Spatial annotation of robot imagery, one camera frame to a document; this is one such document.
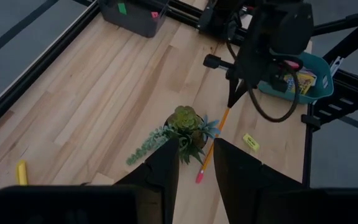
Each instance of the gray floor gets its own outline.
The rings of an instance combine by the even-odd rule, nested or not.
[[[0,36],[46,0],[0,0]],[[358,1],[309,0],[315,24],[358,12]],[[0,92],[5,89],[85,7],[60,0],[0,50]],[[313,38],[313,53],[324,55],[351,30]],[[343,69],[358,74],[358,51]],[[358,111],[349,115],[358,120]],[[358,129],[342,121],[326,124],[313,136],[312,187],[358,187]]]
[[[342,19],[358,12],[358,1],[311,0],[314,23]],[[313,38],[313,53],[323,56],[351,30]],[[358,51],[345,59],[342,69],[358,74]],[[349,117],[358,120],[358,111]],[[325,124],[313,135],[312,187],[358,187],[358,129],[342,121]]]
[[[0,36],[46,0],[0,0]],[[0,50],[0,93],[11,84],[84,10],[59,0]]]

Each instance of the pencil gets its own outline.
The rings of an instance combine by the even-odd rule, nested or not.
[[[223,128],[223,125],[224,123],[226,122],[226,118],[227,118],[227,115],[229,114],[229,110],[230,108],[226,108],[226,111],[224,112],[224,115],[223,115],[223,118],[221,120],[221,123],[219,124],[219,130],[222,131],[222,128]],[[197,178],[196,178],[196,183],[199,184],[202,180],[203,180],[203,177],[204,177],[204,172],[206,170],[206,168],[208,167],[208,164],[211,160],[211,157],[213,155],[213,151],[214,151],[214,142],[212,142],[212,145],[205,157],[205,160],[204,160],[204,164],[203,166],[201,167],[200,171],[198,172],[198,175],[197,175]]]

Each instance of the black cable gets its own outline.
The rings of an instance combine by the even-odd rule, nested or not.
[[[226,46],[227,46],[227,49],[229,50],[230,54],[232,55],[234,61],[236,61],[237,55],[234,53],[233,48],[231,47],[231,44],[229,42],[226,42]],[[295,83],[295,97],[293,99],[292,105],[291,105],[290,109],[288,110],[288,112],[284,116],[282,116],[281,118],[272,118],[272,117],[270,117],[269,115],[267,115],[265,113],[265,111],[260,107],[260,105],[259,105],[259,103],[258,103],[258,101],[257,101],[257,99],[255,97],[255,94],[254,94],[254,91],[252,90],[251,84],[247,80],[244,79],[244,82],[247,85],[249,96],[251,98],[252,103],[255,106],[255,109],[266,120],[268,120],[270,122],[274,122],[274,123],[279,123],[279,122],[285,121],[286,119],[288,119],[293,114],[293,112],[296,109],[296,106],[298,106],[299,95],[300,95],[299,80],[298,80],[298,76],[296,75],[295,71],[291,68],[291,66],[289,66],[289,64],[287,64],[284,60],[280,59],[280,57],[278,57],[278,59],[280,60],[279,62],[285,67],[285,69],[288,72],[290,72],[291,76],[293,77],[294,83]]]

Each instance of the wooden table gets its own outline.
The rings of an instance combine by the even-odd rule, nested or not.
[[[139,165],[127,166],[127,157],[178,105],[221,119],[229,83],[222,70],[203,66],[207,54],[232,61],[223,43],[173,19],[146,39],[96,16],[0,119],[0,188],[16,184],[19,159],[27,161],[30,184],[119,180]],[[290,107],[255,92],[270,116]],[[299,105],[285,122],[270,123],[246,95],[230,110],[221,137],[301,181],[306,110]],[[245,133],[260,144],[258,152],[243,143]],[[195,159],[180,166],[174,223],[227,223],[213,162],[197,185],[199,169]]]

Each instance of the green tag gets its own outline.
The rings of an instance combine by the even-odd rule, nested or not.
[[[118,3],[118,11],[121,12],[122,14],[124,14],[124,15],[127,14],[127,9],[125,8],[124,3]]]

